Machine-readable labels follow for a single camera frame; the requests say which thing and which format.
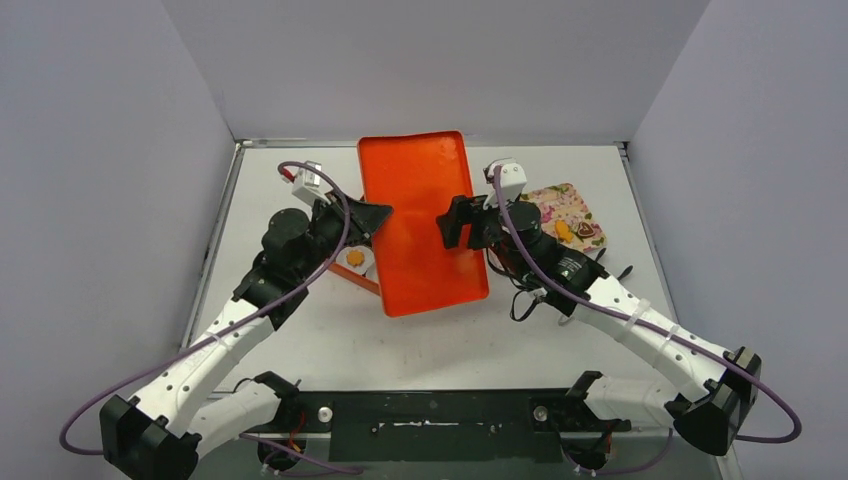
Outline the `orange tin lid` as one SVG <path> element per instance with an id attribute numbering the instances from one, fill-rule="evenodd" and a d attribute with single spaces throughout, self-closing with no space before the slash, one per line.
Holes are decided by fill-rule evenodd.
<path id="1" fill-rule="evenodd" d="M 430 312 L 485 299 L 479 251 L 447 249 L 437 218 L 473 193 L 459 131 L 363 137 L 357 143 L 364 199 L 392 208 L 372 240 L 384 313 Z"/>

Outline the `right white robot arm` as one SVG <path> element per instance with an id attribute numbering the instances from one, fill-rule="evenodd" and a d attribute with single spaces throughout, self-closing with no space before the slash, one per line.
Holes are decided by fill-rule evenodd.
<path id="1" fill-rule="evenodd" d="M 568 419 L 589 428 L 605 413 L 670 427 L 690 445 L 724 455 L 756 403 L 763 362 L 746 347 L 735 350 L 705 340 L 659 313 L 629 291 L 598 261 L 563 245 L 542 228 L 533 203 L 493 206 L 484 196 L 456 196 L 437 217 L 445 248 L 466 245 L 495 255 L 517 287 L 561 314 L 608 335 L 661 374 L 672 386 L 602 377 L 570 395 Z"/>

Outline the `small orange cookie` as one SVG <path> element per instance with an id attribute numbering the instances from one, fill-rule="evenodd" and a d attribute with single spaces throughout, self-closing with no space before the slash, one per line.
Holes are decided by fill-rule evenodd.
<path id="1" fill-rule="evenodd" d="M 353 267 L 358 267 L 362 265 L 366 260 L 365 254 L 356 249 L 349 250 L 346 254 L 345 261 L 348 265 Z"/>

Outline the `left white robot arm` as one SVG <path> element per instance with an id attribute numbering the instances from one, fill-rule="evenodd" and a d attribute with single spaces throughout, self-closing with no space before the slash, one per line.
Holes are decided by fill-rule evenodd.
<path id="1" fill-rule="evenodd" d="M 226 398 L 208 398 L 280 329 L 339 253 L 368 243 L 392 212 L 331 193 L 310 212 L 275 213 L 251 269 L 204 334 L 130 398 L 115 395 L 101 407 L 104 459 L 131 479 L 187 479 L 204 456 L 251 428 L 291 427 L 298 389 L 272 372 Z"/>

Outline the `orange cookie tin box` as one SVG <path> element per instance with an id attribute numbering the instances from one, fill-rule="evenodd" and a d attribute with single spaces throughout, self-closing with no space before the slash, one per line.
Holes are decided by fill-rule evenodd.
<path id="1" fill-rule="evenodd" d="M 338 275 L 339 277 L 353 283 L 354 285 L 365 289 L 366 291 L 373 293 L 377 296 L 380 295 L 380 287 L 378 283 L 374 283 L 369 281 L 365 275 L 358 275 L 346 268 L 340 266 L 337 261 L 329 267 L 329 270 Z"/>

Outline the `floral tray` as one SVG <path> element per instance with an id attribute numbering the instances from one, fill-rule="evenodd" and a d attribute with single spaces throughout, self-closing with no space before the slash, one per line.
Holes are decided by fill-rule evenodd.
<path id="1" fill-rule="evenodd" d="M 607 246 L 607 236 L 586 202 L 571 183 L 548 186 L 523 193 L 521 199 L 535 204 L 541 213 L 542 231 L 558 240 L 554 224 L 557 219 L 566 221 L 574 238 L 570 244 L 559 242 L 566 247 L 587 253 Z M 592 238 L 581 239 L 575 235 L 579 222 L 587 222 L 595 229 Z"/>

